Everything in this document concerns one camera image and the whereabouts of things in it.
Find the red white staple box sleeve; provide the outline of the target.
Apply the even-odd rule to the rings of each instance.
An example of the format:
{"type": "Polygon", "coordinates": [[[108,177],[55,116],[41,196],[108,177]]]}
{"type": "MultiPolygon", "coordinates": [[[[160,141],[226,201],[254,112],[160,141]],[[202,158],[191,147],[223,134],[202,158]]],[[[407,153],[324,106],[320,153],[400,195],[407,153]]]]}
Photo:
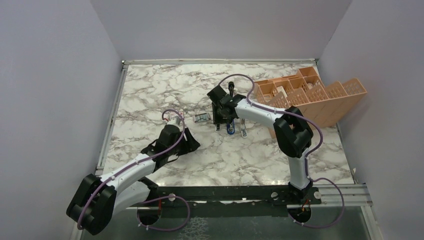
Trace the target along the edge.
{"type": "Polygon", "coordinates": [[[168,112],[168,119],[169,119],[169,120],[171,120],[171,119],[173,119],[173,118],[180,119],[179,115],[178,115],[176,112],[169,111],[169,112],[168,112]]]}

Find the staple box tray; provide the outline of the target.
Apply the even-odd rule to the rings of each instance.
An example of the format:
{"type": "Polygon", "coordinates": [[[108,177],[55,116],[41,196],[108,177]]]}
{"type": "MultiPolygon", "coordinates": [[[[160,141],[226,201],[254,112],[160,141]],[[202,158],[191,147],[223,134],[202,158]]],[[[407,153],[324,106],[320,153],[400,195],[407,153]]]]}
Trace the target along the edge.
{"type": "Polygon", "coordinates": [[[203,122],[207,122],[209,120],[211,120],[211,116],[208,112],[195,114],[193,116],[193,121],[195,123],[203,123],[203,122]]]}

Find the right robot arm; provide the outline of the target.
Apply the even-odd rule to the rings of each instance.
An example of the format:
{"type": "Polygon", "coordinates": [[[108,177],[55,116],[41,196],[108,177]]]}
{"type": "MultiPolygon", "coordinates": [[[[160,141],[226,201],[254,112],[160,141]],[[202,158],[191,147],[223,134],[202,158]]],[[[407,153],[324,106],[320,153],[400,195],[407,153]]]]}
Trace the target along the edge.
{"type": "Polygon", "coordinates": [[[314,134],[300,110],[294,106],[271,108],[240,94],[230,96],[219,85],[207,96],[212,102],[213,117],[220,121],[230,123],[234,119],[247,119],[273,128],[279,149],[288,157],[289,199],[296,204],[306,200],[313,186],[306,170],[306,155],[314,134]]]}

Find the white tube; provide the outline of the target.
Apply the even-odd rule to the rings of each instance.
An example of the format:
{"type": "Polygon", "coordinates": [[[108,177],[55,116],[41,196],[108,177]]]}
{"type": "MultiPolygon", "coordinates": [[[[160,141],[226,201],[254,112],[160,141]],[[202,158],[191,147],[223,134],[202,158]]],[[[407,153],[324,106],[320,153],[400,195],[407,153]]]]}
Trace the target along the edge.
{"type": "Polygon", "coordinates": [[[244,118],[242,118],[240,120],[240,132],[241,132],[241,136],[243,138],[247,138],[248,137],[247,127],[246,127],[246,120],[244,118]]]}

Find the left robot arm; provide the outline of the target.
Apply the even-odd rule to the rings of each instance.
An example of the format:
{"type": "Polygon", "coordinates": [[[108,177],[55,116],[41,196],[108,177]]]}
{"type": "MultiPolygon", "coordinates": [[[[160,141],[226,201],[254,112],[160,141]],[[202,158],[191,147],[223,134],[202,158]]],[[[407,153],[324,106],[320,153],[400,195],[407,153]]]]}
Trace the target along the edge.
{"type": "Polygon", "coordinates": [[[92,235],[99,234],[112,217],[136,203],[157,200],[155,183],[146,177],[167,163],[200,147],[190,130],[167,124],[154,140],[131,161],[101,176],[85,176],[70,201],[66,215],[92,235]]]}

